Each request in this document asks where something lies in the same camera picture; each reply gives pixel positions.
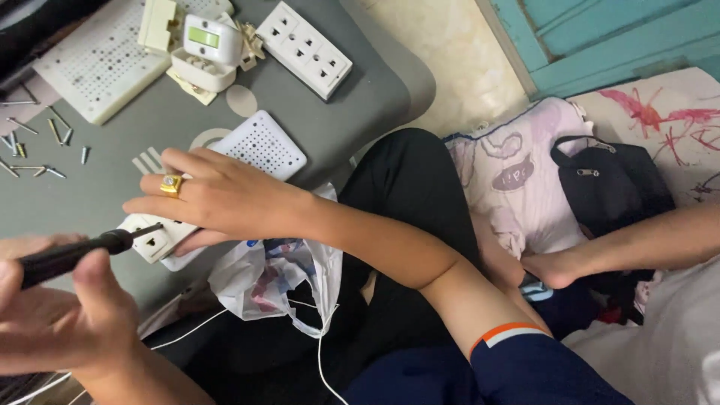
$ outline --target green switch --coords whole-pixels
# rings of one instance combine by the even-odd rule
[[[201,43],[213,48],[217,48],[217,45],[220,43],[219,35],[212,34],[211,32],[204,31],[196,27],[190,27],[187,32],[187,37],[192,42]]]

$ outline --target black bag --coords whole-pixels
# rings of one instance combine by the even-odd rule
[[[573,157],[558,146],[587,138],[588,147]],[[577,222],[593,237],[675,209],[670,191],[645,148],[607,143],[594,136],[563,136],[550,151],[559,166],[562,189]],[[642,324],[634,308],[635,286],[652,279],[654,270],[636,270],[624,275],[609,272],[585,277],[588,287],[609,295],[622,310],[624,319]]]

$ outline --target gold ring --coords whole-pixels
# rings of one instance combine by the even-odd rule
[[[182,177],[175,174],[166,174],[163,177],[163,182],[160,183],[160,190],[170,198],[179,198],[181,183]]]

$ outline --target teal wooden door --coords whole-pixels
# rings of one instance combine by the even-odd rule
[[[720,80],[720,0],[491,0],[537,99],[697,66]]]

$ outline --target white perforated plate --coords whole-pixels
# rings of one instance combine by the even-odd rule
[[[233,9],[228,0],[177,4],[209,19]],[[111,0],[35,64],[38,74],[90,123],[107,121],[170,67],[169,55],[146,53],[138,45],[144,7],[144,0]]]
[[[282,181],[307,163],[300,148],[263,110],[213,145],[212,150],[255,166]]]

